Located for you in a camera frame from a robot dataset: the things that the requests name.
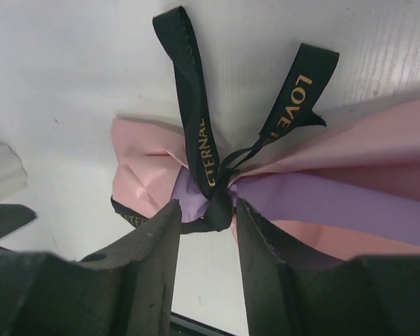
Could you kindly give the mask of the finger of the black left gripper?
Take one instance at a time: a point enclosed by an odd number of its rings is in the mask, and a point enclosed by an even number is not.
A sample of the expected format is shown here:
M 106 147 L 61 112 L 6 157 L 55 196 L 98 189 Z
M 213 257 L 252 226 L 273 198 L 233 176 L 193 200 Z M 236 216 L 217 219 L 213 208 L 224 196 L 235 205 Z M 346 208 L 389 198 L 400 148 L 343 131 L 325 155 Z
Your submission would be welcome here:
M 0 204 L 0 239 L 36 219 L 36 212 L 21 204 Z

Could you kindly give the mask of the black ribbon gold lettering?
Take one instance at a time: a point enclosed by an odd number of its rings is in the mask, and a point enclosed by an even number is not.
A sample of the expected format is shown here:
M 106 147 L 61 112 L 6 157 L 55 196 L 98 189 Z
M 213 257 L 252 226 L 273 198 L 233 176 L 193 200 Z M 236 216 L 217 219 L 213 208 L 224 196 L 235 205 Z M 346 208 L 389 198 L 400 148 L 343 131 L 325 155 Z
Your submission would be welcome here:
M 153 28 L 174 68 L 183 133 L 148 122 L 113 121 L 118 161 L 114 211 L 138 228 L 177 200 L 182 233 L 220 232 L 232 224 L 236 201 L 244 198 L 279 228 L 300 222 L 296 205 L 282 187 L 285 174 L 240 177 L 239 166 L 299 127 L 325 125 L 313 107 L 335 71 L 339 53 L 301 44 L 258 140 L 222 158 L 211 126 L 197 38 L 185 8 L 155 16 Z

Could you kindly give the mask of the purple tissue paper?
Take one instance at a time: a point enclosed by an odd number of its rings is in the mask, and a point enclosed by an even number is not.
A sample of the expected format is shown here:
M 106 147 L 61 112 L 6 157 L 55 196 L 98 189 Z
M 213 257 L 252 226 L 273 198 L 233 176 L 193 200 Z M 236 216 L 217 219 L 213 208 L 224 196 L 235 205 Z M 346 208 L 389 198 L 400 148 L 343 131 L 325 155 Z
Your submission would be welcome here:
M 420 202 L 314 175 L 250 176 L 228 190 L 280 230 L 340 260 L 420 255 Z

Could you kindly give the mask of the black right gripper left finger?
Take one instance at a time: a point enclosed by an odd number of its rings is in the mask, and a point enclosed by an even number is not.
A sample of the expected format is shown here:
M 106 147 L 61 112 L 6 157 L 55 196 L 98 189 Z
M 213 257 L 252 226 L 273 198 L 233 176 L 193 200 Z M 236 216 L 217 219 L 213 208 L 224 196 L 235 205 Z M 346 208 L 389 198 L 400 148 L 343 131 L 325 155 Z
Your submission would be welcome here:
M 79 261 L 0 248 L 0 335 L 166 335 L 179 203 Z

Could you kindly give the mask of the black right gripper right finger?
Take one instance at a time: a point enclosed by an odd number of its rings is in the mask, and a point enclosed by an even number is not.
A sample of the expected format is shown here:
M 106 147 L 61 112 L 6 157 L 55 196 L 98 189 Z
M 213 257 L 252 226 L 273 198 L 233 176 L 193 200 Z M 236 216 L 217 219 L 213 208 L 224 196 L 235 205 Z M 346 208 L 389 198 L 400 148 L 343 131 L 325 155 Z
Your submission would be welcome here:
M 420 335 L 420 255 L 340 260 L 237 201 L 251 335 Z

